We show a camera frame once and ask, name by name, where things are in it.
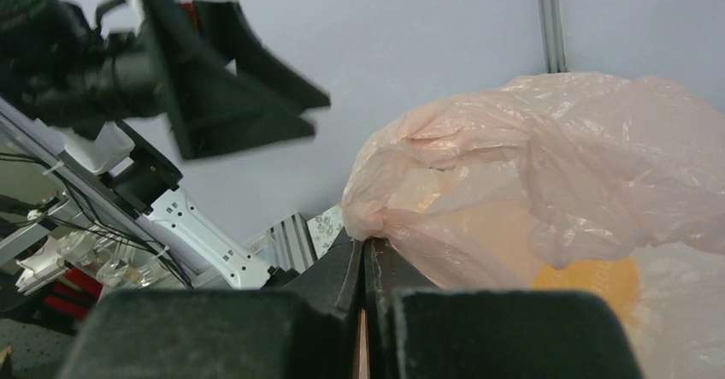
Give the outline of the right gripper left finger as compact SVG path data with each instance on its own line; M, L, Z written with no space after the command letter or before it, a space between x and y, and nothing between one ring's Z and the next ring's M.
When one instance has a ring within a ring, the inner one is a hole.
M61 378L350 378L362 246L340 234L259 290L119 291L85 320Z

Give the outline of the yellow trash bin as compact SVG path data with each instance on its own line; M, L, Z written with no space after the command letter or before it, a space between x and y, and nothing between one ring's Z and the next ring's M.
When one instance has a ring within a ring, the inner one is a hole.
M632 258L581 260L565 269L539 259L529 244L530 215L515 200L433 214L395 208L384 218L388 238L439 287L582 290L623 317L639 298Z

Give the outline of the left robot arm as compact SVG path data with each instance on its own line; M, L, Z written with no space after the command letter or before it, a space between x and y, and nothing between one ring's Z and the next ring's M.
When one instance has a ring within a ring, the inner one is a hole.
M229 286L280 273L202 214L128 124L165 115L185 160L315 136L305 113L329 95L262 44L237 0L103 0L93 23L69 1L1 0L1 96L57 129L122 211L167 229Z

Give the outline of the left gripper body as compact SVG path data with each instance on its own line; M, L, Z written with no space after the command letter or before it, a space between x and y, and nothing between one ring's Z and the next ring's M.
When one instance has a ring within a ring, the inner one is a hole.
M1 0L1 97L31 120L94 140L107 122L150 118L160 81L134 31L104 35L103 0L90 25L68 0Z

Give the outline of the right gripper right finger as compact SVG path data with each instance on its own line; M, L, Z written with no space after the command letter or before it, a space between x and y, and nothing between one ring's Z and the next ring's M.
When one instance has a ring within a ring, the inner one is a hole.
M387 240L362 249L373 378L640 378L610 307L572 290L443 290Z

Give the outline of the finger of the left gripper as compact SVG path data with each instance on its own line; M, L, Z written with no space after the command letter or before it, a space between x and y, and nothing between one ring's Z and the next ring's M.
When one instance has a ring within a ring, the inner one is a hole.
M200 36L221 55L234 61L238 75L250 76L300 112L328 108L329 94L287 66L251 29L236 0L193 0L192 18Z
M160 81L158 99L185 160L219 157L315 136L291 101L238 75L199 34L192 1L140 0L141 39Z

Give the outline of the pink plastic trash bag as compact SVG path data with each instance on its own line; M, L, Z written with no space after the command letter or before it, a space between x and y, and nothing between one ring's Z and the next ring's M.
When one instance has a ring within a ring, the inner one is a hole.
M349 236L389 240L403 255L387 236L387 210L509 199L530 215L533 253L555 269L636 262L639 298L617 316L646 377L723 377L721 111L658 77L519 77L374 133L341 210Z

